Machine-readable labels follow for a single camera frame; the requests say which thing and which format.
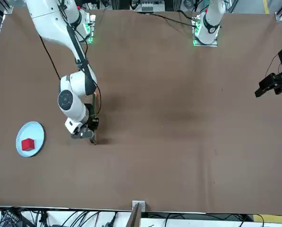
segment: yellow tape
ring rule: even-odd
[[[264,222],[282,223],[282,216],[266,215],[266,214],[261,214],[261,216],[264,218]],[[263,222],[262,218],[259,215],[254,215],[254,221]]]
[[[263,5],[264,5],[265,13],[269,14],[269,8],[268,8],[268,5],[267,5],[267,0],[263,0]]]

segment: power cord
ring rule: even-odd
[[[80,227],[82,227],[88,220],[90,220],[92,217],[94,217],[95,215],[98,215],[100,213],[100,211],[98,211],[97,213],[93,214],[92,216],[90,216],[88,219],[86,219]]]
[[[193,20],[193,18],[189,17],[188,15],[186,15],[182,10],[178,10],[179,13],[182,13],[184,17],[186,17],[187,19]]]
[[[166,19],[166,20],[174,21],[174,22],[179,23],[179,24],[182,24],[182,25],[186,25],[186,26],[190,26],[190,27],[195,27],[195,28],[196,28],[195,25],[191,25],[191,24],[187,24],[187,23],[184,23],[184,22],[181,22],[181,21],[177,21],[177,20],[174,20],[174,19],[171,19],[171,18],[162,16],[162,15],[159,15],[159,14],[154,14],[154,13],[152,13],[152,14],[150,14],[150,15],[152,15],[152,16],[157,16],[157,17],[161,17],[161,18],[164,18],[164,19]]]
[[[200,12],[202,12],[203,10],[205,10],[207,7],[209,7],[209,4],[207,6],[205,6],[202,10],[200,10]]]
[[[269,65],[268,68],[267,68],[267,71],[266,71],[266,73],[265,73],[265,77],[267,77],[268,70],[269,70],[270,66],[272,65],[272,63],[273,63],[273,61],[274,61],[274,59],[275,59],[276,56],[278,56],[278,54],[276,54],[276,55],[273,57],[272,62],[270,63],[270,65]]]
[[[196,8],[196,7],[195,7],[195,5],[194,5],[194,8],[193,8],[191,11],[193,11],[193,10],[194,10],[194,11],[196,12],[196,11],[197,11],[197,8]]]
[[[72,213],[66,220],[65,222],[61,225],[61,227],[63,227],[65,225],[65,223],[73,216],[77,213],[78,211],[75,211],[74,213]]]
[[[41,43],[42,43],[42,45],[43,45],[43,47],[44,47],[44,49],[45,49],[45,51],[46,51],[48,57],[49,57],[50,60],[51,60],[51,63],[52,63],[52,65],[53,65],[54,69],[55,69],[55,72],[56,72],[56,74],[57,74],[59,80],[61,80],[61,78],[60,78],[60,76],[59,76],[59,73],[58,73],[58,71],[57,71],[57,69],[56,69],[56,66],[55,66],[55,64],[54,64],[54,62],[53,62],[53,60],[52,60],[52,57],[51,57],[50,53],[48,52],[48,50],[47,50],[47,48],[46,48],[46,46],[45,46],[45,44],[44,44],[44,42],[43,42],[42,37],[41,37],[41,36],[39,36],[39,37],[40,37]]]
[[[110,221],[110,222],[107,222],[107,224],[105,225],[105,227],[113,227],[114,226],[114,223],[115,223],[115,220],[116,220],[116,217],[117,217],[117,211],[115,212],[114,214],[114,217],[113,219]]]
[[[140,0],[138,0],[138,2],[136,3],[136,5],[132,6],[132,0],[130,0],[130,6],[132,8],[132,10],[135,10],[140,4]]]

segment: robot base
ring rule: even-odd
[[[196,16],[195,20],[192,21],[192,25],[197,26],[196,28],[193,27],[193,46],[212,46],[212,47],[218,46],[217,39],[215,39],[211,44],[203,44],[196,36],[196,34],[200,31],[201,26],[202,26],[201,25],[201,15]]]

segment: black mount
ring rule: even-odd
[[[79,132],[75,132],[75,134],[72,134],[71,137],[73,139],[89,138],[90,142],[96,145],[95,130],[97,130],[99,125],[99,118],[95,113],[96,110],[94,108],[94,106],[96,106],[96,95],[93,95],[92,104],[85,103],[84,105],[89,112],[88,121],[82,125]]]
[[[278,53],[282,64],[282,50]],[[260,97],[269,90],[274,90],[275,94],[282,93],[282,72],[279,74],[271,73],[259,82],[259,89],[255,91],[256,97]]]

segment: black cable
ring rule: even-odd
[[[174,21],[174,22],[179,23],[179,24],[182,24],[182,25],[186,25],[186,26],[190,26],[190,27],[196,27],[195,25],[190,25],[190,24],[187,24],[187,23],[184,23],[184,22],[180,22],[180,21],[177,21],[177,20],[174,20],[174,19],[171,19],[171,18],[162,16],[162,15],[159,15],[159,14],[154,14],[154,13],[152,13],[151,15],[157,16],[157,17],[161,17],[161,18],[164,18],[164,19],[166,19],[166,20],[171,20],[171,21]]]
[[[278,56],[278,54],[276,54],[276,55],[273,57],[272,62],[271,62],[270,65],[268,66],[268,69],[267,69],[267,71],[266,71],[266,73],[265,73],[265,77],[267,77],[268,70],[269,70],[270,66],[272,65],[272,63],[273,63],[273,61],[274,61],[274,59],[275,59],[276,56]]]
[[[61,227],[63,227],[64,225],[65,225],[65,223],[74,215],[74,214],[76,214],[77,213],[77,211],[75,211],[74,213],[72,213],[66,220],[65,220],[65,222],[61,225]]]
[[[84,52],[84,54],[85,54],[85,56],[86,56],[86,53],[88,52],[88,43],[87,43],[87,41],[86,41],[86,38],[87,37],[83,37],[81,34],[80,34],[80,32],[78,32],[77,30],[75,30],[80,36],[81,36],[81,38],[82,38],[82,40],[85,42],[85,44],[86,44],[86,50],[85,50],[85,52]]]
[[[41,36],[39,36],[39,37],[40,37],[40,40],[41,40],[41,42],[42,42],[42,45],[43,45],[43,47],[44,47],[44,49],[45,49],[45,51],[46,51],[48,57],[49,57],[50,60],[51,60],[51,63],[52,63],[52,65],[53,65],[54,69],[55,69],[55,72],[56,72],[56,74],[57,74],[59,80],[61,80],[61,78],[60,78],[60,76],[59,76],[59,73],[58,73],[58,71],[57,71],[57,69],[56,69],[56,66],[55,66],[55,64],[54,64],[54,62],[53,62],[53,60],[52,60],[52,58],[51,58],[51,56],[50,56],[50,53],[47,51],[47,48],[46,48],[46,46],[45,46],[45,44],[44,44],[44,42],[43,42],[43,40],[42,40],[42,37],[41,37]]]
[[[279,66],[278,66],[278,73],[280,73],[280,65],[282,65],[282,63],[280,62]]]
[[[260,216],[262,218],[263,224],[261,227],[264,227],[264,218],[260,214],[257,214],[257,216]]]
[[[191,17],[189,17],[188,15],[186,15],[182,10],[178,10],[178,12],[182,13],[184,17],[186,17],[187,19],[192,20]]]
[[[75,224],[77,224],[77,222],[86,214],[86,211],[82,212],[81,214],[79,214],[79,216],[73,221],[73,223],[70,225],[70,227],[74,227]]]
[[[98,223],[98,220],[99,220],[99,215],[100,215],[100,213],[98,213],[97,216],[96,216],[96,221],[95,221],[95,226],[94,227],[97,226],[97,223]]]
[[[100,213],[100,211],[98,211],[97,213],[95,213],[95,214],[93,214],[92,216],[90,216],[88,219],[86,219],[86,220],[81,224],[80,227],[82,227],[88,220],[90,220],[92,217],[94,217],[95,215],[97,215],[97,214],[99,214],[99,213]]]
[[[115,220],[116,220],[116,217],[117,217],[117,211],[115,212],[114,216],[113,216],[113,219],[110,221],[110,223],[108,224],[108,226],[114,226],[114,223],[115,223]]]
[[[79,223],[79,227],[81,226],[81,223],[83,222],[83,220],[84,220],[84,218],[86,217],[86,215],[88,214],[88,212],[86,212],[85,214],[84,214],[84,216],[83,216],[83,218],[81,219],[81,221],[80,221],[80,223]]]
[[[132,8],[132,10],[135,10],[140,4],[140,0],[138,0],[138,2],[136,3],[136,5],[132,6],[132,0],[130,0],[130,6]]]
[[[36,222],[36,226],[38,225],[38,217],[39,217],[40,211],[37,212],[36,218],[35,218],[35,222]]]
[[[245,216],[244,220],[241,222],[241,224],[239,225],[239,227],[242,227],[243,223],[245,222],[247,216]]]
[[[27,211],[29,211],[29,212],[31,213],[31,216],[32,216],[32,219],[33,219],[33,223],[34,223],[34,225],[35,225],[35,226],[37,226],[37,225],[36,225],[36,223],[35,223],[35,220],[34,220],[34,217],[33,217],[32,211],[30,211],[30,210],[29,210],[29,209],[27,209],[27,208],[23,208],[23,210],[27,210]]]
[[[201,2],[203,2],[203,0],[199,1],[199,2],[198,2],[198,5],[199,5]],[[192,9],[191,11],[193,11],[194,9],[195,9],[195,7],[193,7],[193,9]],[[196,12],[196,9],[195,9],[195,12]]]
[[[195,12],[196,12],[197,9],[198,9],[198,5],[199,5],[198,0],[195,0],[195,3],[194,3],[194,11],[195,11]]]
[[[165,219],[165,224],[164,224],[164,227],[166,227],[167,220],[168,220],[169,216],[170,216],[170,214],[168,214],[168,216],[167,216],[167,217],[166,217],[166,219]]]
[[[208,6],[209,6],[209,4],[208,4],[207,6],[205,6],[202,10],[200,10],[200,12],[202,12],[203,10],[205,10]]]
[[[92,114],[92,115],[90,115],[90,117],[91,117],[91,116],[96,116],[96,115],[98,115],[98,114],[100,113],[100,110],[101,110],[101,105],[102,105],[101,90],[100,90],[100,88],[99,88],[98,84],[97,84],[94,80],[93,80],[93,82],[94,82],[94,84],[95,84],[96,88],[98,88],[98,91],[99,91],[99,96],[100,96],[100,105],[99,105],[99,110],[98,110],[98,112],[97,112],[97,113],[94,113],[94,114]]]

